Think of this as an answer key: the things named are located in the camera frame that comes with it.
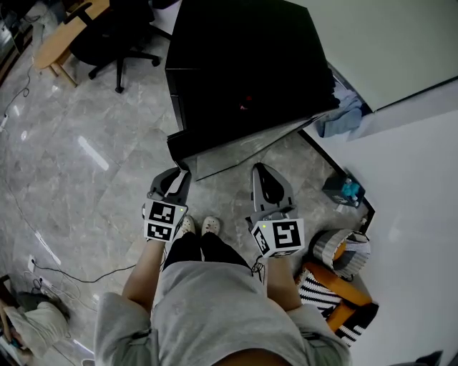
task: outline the small blue figurine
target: small blue figurine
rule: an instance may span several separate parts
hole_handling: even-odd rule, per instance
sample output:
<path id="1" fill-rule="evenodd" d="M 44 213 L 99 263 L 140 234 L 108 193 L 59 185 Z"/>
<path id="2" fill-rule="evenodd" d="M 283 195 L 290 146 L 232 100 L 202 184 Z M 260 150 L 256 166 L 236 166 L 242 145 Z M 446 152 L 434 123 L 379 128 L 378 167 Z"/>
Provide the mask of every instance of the small blue figurine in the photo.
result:
<path id="1" fill-rule="evenodd" d="M 358 206 L 358 192 L 359 192 L 360 185 L 358 183 L 353 182 L 350 178 L 345 179 L 345 184 L 342 187 L 342 194 L 355 203 L 355 206 Z"/>

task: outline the wooden desk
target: wooden desk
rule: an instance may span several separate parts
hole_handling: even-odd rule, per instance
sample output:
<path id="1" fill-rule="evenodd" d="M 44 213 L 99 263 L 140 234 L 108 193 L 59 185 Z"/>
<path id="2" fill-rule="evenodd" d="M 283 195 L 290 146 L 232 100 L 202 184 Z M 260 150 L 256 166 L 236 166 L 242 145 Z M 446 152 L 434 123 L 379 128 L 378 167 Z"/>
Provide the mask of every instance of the wooden desk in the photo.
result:
<path id="1" fill-rule="evenodd" d="M 97 18 L 101 13 L 109 8 L 109 0 L 89 0 L 92 5 L 86 9 L 87 14 L 92 18 Z M 69 47 L 78 34 L 86 28 L 86 24 L 79 18 L 73 19 L 68 24 L 61 23 L 56 31 L 46 38 L 35 58 L 34 65 L 38 69 L 48 68 L 50 72 L 57 76 L 57 72 L 68 80 L 72 86 L 77 83 L 68 75 L 62 67 L 64 61 L 70 55 Z"/>

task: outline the gray tile floor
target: gray tile floor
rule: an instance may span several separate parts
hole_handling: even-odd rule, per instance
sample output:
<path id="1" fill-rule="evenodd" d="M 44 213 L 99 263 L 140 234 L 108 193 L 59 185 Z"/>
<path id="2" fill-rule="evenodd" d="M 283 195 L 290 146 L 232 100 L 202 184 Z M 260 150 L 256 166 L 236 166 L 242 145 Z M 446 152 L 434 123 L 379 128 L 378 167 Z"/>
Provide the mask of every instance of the gray tile floor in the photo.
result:
<path id="1" fill-rule="evenodd" d="M 30 254 L 41 266 L 56 267 L 45 245 L 61 269 L 82 280 L 136 263 L 144 245 L 140 207 L 154 176 L 174 166 L 166 145 L 167 135 L 177 131 L 164 73 L 167 48 L 168 41 L 157 38 L 145 50 L 163 57 L 158 68 L 126 61 L 122 95 L 114 92 L 114 64 L 90 81 L 91 67 L 70 59 L 65 67 L 76 89 L 47 70 L 31 70 L 30 95 L 12 104 L 7 132 L 0 134 L 0 275 L 11 274 L 17 289 L 31 289 L 31 275 L 24 274 Z M 0 88 L 1 110 L 25 85 L 30 64 L 29 47 Z M 364 208 L 335 211 L 321 192 L 332 168 L 289 134 L 190 188 L 187 203 L 196 222 L 209 214 L 221 218 L 223 239 L 248 263 L 258 255 L 245 217 L 252 210 L 250 171 L 259 161 L 293 185 L 307 241 L 323 228 L 358 226 Z M 77 365 L 87 353 L 73 340 L 92 348 L 96 313 L 88 307 L 94 309 L 105 291 L 120 292 L 129 271 L 77 286 L 57 273 L 36 274 L 73 296 L 80 293 L 81 302 L 61 296 L 72 315 L 71 338 L 57 345 Z M 44 365 L 70 365 L 55 350 L 46 357 Z"/>

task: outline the black box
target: black box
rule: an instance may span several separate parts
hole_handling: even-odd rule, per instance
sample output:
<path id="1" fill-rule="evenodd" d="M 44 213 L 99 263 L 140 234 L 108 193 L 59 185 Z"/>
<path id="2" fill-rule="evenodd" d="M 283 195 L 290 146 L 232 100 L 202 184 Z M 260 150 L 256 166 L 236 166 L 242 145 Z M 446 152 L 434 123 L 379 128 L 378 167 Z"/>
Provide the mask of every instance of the black box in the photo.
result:
<path id="1" fill-rule="evenodd" d="M 358 197 L 358 200 L 356 202 L 352 201 L 350 198 L 347 198 L 342 194 L 342 187 L 344 186 L 345 181 L 348 178 L 351 179 L 352 182 L 359 184 L 359 191 L 356 195 Z M 361 186 L 361 184 L 356 179 L 354 179 L 352 175 L 348 175 L 346 177 L 329 177 L 324 183 L 323 192 L 326 193 L 326 195 L 337 204 L 344 204 L 345 206 L 351 207 L 359 207 L 361 205 L 361 202 L 363 201 L 366 190 L 363 188 L 363 186 Z"/>
<path id="2" fill-rule="evenodd" d="M 338 107 L 308 10 L 284 0 L 183 0 L 165 73 L 174 159 Z"/>

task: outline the blue cloth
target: blue cloth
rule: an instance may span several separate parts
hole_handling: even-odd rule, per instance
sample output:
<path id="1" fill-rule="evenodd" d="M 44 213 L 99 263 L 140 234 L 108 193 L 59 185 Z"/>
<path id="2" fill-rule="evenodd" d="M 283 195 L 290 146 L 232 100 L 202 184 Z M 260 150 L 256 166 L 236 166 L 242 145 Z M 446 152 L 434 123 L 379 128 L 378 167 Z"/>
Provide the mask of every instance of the blue cloth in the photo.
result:
<path id="1" fill-rule="evenodd" d="M 351 129 L 357 129 L 361 124 L 362 113 L 359 108 L 362 103 L 358 95 L 354 91 L 339 88 L 337 84 L 334 96 L 340 100 L 339 108 L 326 113 L 316 122 L 320 137 L 343 134 Z"/>
<path id="2" fill-rule="evenodd" d="M 320 137 L 331 137 L 335 134 L 344 134 L 345 132 L 357 129 L 361 124 L 362 112 L 359 108 L 354 108 L 345 112 L 335 120 L 318 120 L 316 128 Z"/>

